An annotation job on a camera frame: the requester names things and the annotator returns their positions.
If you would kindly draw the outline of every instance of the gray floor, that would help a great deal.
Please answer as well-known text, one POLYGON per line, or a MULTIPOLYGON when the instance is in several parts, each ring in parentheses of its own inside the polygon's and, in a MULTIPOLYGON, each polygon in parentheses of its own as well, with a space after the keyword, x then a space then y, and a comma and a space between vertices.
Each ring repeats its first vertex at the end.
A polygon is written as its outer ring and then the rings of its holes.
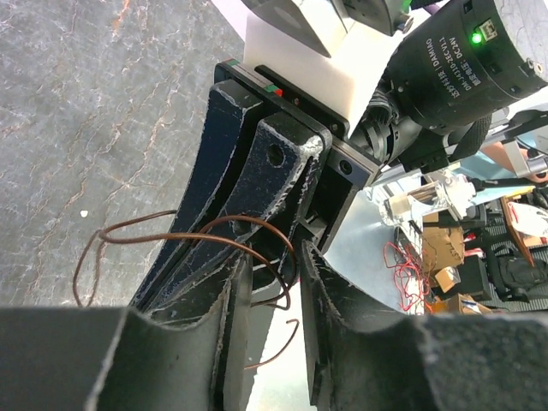
MULTIPOLYGON (((214 65, 242 49, 202 0, 0 0, 0 304, 74 304, 96 228, 177 206, 214 65)), ((110 247, 97 303, 127 302, 157 251, 110 247)))

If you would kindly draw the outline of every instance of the black bag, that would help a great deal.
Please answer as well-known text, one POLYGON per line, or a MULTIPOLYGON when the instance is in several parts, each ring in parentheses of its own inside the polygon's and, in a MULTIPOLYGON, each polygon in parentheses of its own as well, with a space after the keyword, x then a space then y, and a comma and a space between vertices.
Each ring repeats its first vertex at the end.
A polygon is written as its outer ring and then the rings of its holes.
POLYGON ((535 259, 532 267, 525 258, 510 249, 509 255, 497 256, 497 262, 504 286, 509 290, 509 301, 529 302, 527 293, 548 283, 548 264, 542 259, 535 259))

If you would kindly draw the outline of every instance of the black cylindrical device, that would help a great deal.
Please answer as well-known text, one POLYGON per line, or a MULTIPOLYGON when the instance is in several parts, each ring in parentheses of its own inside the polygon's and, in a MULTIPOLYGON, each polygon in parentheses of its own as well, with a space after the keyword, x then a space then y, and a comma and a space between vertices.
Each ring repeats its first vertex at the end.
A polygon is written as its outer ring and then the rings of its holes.
POLYGON ((548 84, 545 0, 451 0, 417 27, 387 73, 402 112, 447 134, 548 84))

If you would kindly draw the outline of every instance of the led indicator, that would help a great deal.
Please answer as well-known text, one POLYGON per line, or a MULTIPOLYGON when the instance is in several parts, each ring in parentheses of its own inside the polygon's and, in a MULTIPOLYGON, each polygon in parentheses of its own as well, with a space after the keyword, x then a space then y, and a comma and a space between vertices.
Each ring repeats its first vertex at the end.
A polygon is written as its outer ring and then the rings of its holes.
POLYGON ((481 43, 482 40, 483 40, 483 38, 481 37, 481 34, 479 34, 479 33, 472 34, 472 43, 473 44, 478 45, 479 43, 481 43))

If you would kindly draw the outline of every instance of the red wire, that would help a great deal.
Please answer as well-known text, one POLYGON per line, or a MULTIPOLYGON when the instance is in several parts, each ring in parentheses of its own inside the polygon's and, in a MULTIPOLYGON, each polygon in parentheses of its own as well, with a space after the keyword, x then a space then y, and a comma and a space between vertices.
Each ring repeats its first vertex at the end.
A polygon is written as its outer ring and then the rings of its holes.
POLYGON ((384 245, 384 263, 386 268, 394 269, 394 284, 400 293, 400 307, 404 312, 408 312, 416 304, 422 303, 423 307, 429 312, 432 312, 432 307, 426 302, 426 297, 430 294, 430 281, 428 277, 423 276, 421 262, 415 257, 414 250, 411 245, 407 245, 404 249, 399 248, 392 242, 387 242, 384 245), (388 263, 387 251, 392 248, 394 260, 396 263, 390 265, 388 263), (409 293, 408 287, 411 278, 416 278, 419 283, 419 293, 409 293))

